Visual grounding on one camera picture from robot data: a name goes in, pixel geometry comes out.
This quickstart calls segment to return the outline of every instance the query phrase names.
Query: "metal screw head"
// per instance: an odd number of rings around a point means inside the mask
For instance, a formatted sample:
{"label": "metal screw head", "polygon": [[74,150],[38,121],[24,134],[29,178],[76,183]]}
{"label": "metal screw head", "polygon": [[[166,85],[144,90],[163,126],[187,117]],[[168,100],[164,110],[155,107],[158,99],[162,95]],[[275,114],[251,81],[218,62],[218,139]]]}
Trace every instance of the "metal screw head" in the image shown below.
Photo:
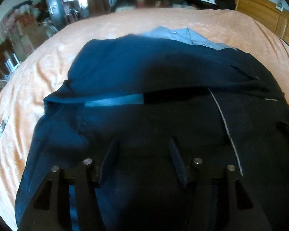
{"label": "metal screw head", "polygon": [[92,163],[92,159],[90,159],[90,158],[83,160],[83,164],[85,164],[85,165],[89,165],[91,163]]}
{"label": "metal screw head", "polygon": [[194,163],[195,164],[201,164],[202,163],[202,160],[200,158],[195,158],[194,159]]}
{"label": "metal screw head", "polygon": [[57,172],[59,170],[59,167],[58,166],[53,166],[52,168],[51,168],[51,171],[52,172]]}
{"label": "metal screw head", "polygon": [[228,165],[228,166],[227,166],[227,169],[228,169],[229,171],[235,171],[235,166],[233,166],[233,165]]}

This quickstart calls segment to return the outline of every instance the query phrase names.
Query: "bed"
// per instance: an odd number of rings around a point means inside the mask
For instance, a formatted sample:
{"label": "bed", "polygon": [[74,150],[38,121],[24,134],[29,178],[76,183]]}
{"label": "bed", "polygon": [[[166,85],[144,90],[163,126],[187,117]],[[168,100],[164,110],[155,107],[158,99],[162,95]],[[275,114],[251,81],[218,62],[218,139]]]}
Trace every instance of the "bed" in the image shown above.
{"label": "bed", "polygon": [[81,48],[91,39],[113,39],[164,26],[185,28],[216,43],[251,53],[267,67],[289,103],[289,46],[261,22],[230,10],[140,9],[76,22],[41,45],[14,73],[0,93],[0,215],[17,230],[14,203],[43,98],[56,91]]}

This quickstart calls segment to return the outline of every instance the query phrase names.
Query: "door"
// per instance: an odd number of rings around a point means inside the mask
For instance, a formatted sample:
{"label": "door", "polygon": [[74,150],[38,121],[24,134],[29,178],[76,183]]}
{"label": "door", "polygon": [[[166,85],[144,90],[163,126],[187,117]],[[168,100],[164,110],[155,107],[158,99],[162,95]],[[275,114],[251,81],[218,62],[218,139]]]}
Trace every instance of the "door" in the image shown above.
{"label": "door", "polygon": [[52,23],[58,30],[63,29],[66,24],[61,0],[46,0],[46,1]]}

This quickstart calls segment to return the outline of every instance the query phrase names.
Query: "wooden headboard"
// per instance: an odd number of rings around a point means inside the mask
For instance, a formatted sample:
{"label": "wooden headboard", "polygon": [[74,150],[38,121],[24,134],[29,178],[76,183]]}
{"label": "wooden headboard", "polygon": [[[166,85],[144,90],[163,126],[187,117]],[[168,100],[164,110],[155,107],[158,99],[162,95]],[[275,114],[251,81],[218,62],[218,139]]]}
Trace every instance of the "wooden headboard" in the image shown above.
{"label": "wooden headboard", "polygon": [[235,10],[251,16],[289,45],[289,11],[276,9],[269,0],[235,0]]}

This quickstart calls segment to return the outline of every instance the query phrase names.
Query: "door handle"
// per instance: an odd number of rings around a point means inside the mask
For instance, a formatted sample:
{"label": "door handle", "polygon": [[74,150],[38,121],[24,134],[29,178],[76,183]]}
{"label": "door handle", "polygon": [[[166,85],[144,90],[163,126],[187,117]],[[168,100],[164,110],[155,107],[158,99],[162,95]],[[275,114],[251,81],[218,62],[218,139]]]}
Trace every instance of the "door handle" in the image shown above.
{"label": "door handle", "polygon": [[53,15],[54,14],[54,12],[53,12],[53,8],[56,8],[55,6],[49,6],[49,10],[50,10],[50,13]]}

